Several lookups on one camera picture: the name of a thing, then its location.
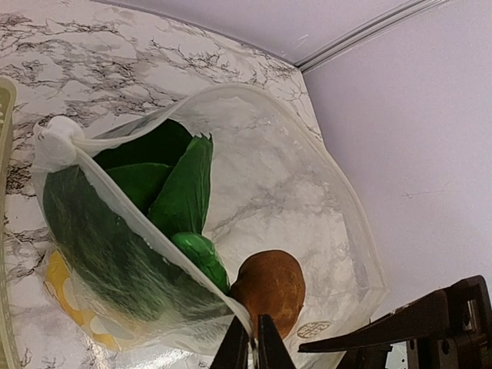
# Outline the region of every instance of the printed logo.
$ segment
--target printed logo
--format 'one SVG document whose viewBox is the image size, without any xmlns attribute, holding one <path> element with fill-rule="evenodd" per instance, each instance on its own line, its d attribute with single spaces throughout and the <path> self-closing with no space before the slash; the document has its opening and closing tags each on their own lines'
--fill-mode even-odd
<svg viewBox="0 0 492 369">
<path fill-rule="evenodd" d="M 322 331 L 326 331 L 330 327 L 330 321 L 315 321 L 313 323 L 307 323 L 298 329 L 298 337 L 300 338 L 314 338 L 317 337 Z"/>
</svg>

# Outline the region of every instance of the marble countertop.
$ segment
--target marble countertop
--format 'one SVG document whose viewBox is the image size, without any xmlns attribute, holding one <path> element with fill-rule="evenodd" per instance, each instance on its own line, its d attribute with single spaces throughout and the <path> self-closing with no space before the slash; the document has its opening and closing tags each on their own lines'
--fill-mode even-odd
<svg viewBox="0 0 492 369">
<path fill-rule="evenodd" d="M 116 354 L 94 345 L 55 308 L 40 283 L 48 230 L 30 182 L 32 129 L 55 115 L 86 128 L 117 125 L 205 87 L 240 82 L 268 90 L 321 139 L 301 73 L 220 35 L 88 0 L 2 4 L 0 75 L 18 89 L 6 199 L 8 296 L 22 366 L 148 369 L 205 367 L 183 351 Z"/>
</svg>

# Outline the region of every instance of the clear plastic bag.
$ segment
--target clear plastic bag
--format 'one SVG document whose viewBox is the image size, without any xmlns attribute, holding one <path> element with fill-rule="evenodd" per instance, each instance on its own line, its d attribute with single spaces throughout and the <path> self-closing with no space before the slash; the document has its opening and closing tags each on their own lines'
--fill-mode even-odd
<svg viewBox="0 0 492 369">
<path fill-rule="evenodd" d="M 33 181 L 68 265 L 70 296 L 77 309 L 93 312 L 106 331 L 117 331 L 118 349 L 158 340 L 186 351 L 214 354 L 233 315 L 252 334 L 244 307 L 211 283 L 92 159 L 148 135 L 168 118 L 193 135 L 213 138 L 204 235 L 214 242 L 229 280 L 234 282 L 243 261 L 259 251 L 282 249 L 300 262 L 307 294 L 298 322 L 285 340 L 289 351 L 367 320 L 384 294 L 384 285 L 353 190 L 296 117 L 268 93 L 246 85 L 206 89 L 90 139 L 64 117 L 35 128 Z M 350 211 L 341 211 L 336 192 Z M 356 225 L 351 234 L 347 234 L 347 213 L 351 213 L 349 223 Z M 357 292 L 337 300 L 345 291 L 361 289 L 354 272 L 361 268 L 352 263 L 353 258 L 343 258 L 351 262 L 345 262 L 346 271 L 339 278 L 327 270 L 334 260 L 331 245 L 348 244 L 350 236 L 363 241 L 361 247 L 367 246 L 366 259 L 358 262 L 366 274 L 363 288 L 373 293 Z M 77 253 L 76 246 L 81 242 L 100 245 L 94 251 L 98 254 L 90 255 L 91 262 L 86 264 L 96 268 L 84 268 L 84 255 Z M 141 270 L 141 275 L 111 270 L 105 262 L 108 253 L 121 253 L 121 265 L 130 263 L 129 270 Z M 105 278 L 103 271 L 108 280 L 98 285 L 95 281 Z M 360 319 L 347 326 L 344 323 L 362 300 Z M 334 301 L 337 309 L 330 312 Z M 301 363 L 307 358 L 295 360 Z"/>
</svg>

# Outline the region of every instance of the potato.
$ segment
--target potato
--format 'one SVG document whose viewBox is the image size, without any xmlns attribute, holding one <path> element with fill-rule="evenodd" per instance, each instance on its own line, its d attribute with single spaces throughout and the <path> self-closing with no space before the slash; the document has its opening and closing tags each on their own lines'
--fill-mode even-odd
<svg viewBox="0 0 492 369">
<path fill-rule="evenodd" d="M 258 336 L 258 315 L 269 314 L 282 338 L 298 320 L 306 296 L 301 266 L 282 250 L 250 256 L 239 268 L 229 295 L 248 309 Z"/>
</svg>

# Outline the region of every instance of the yellow object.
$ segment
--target yellow object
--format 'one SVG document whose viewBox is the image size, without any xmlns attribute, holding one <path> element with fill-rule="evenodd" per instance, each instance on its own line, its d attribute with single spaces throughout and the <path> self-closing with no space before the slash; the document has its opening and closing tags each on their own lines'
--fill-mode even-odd
<svg viewBox="0 0 492 369">
<path fill-rule="evenodd" d="M 70 271 L 63 257 L 55 251 L 49 258 L 45 276 L 45 287 L 48 293 L 60 304 L 61 308 L 73 319 L 82 330 L 97 344 L 109 350 L 120 351 L 121 343 L 108 331 L 107 319 L 99 317 L 94 311 L 81 309 L 74 295 Z"/>
</svg>

